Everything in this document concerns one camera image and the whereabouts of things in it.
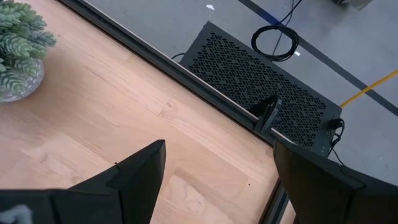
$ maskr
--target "potted plant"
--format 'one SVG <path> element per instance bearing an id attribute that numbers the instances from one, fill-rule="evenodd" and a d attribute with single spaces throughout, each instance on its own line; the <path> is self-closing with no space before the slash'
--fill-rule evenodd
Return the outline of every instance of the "potted plant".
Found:
<path id="1" fill-rule="evenodd" d="M 23 99 L 44 77 L 42 59 L 54 36 L 26 3 L 0 0 L 0 103 Z"/>

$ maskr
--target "wooden desk surface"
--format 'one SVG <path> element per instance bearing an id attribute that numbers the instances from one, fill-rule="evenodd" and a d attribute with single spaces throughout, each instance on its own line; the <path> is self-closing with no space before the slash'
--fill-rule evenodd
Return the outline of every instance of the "wooden desk surface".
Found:
<path id="1" fill-rule="evenodd" d="M 67 188 L 156 139 L 153 223 L 257 223 L 271 148 L 54 0 L 24 0 L 57 37 L 30 97 L 0 105 L 0 187 Z"/>

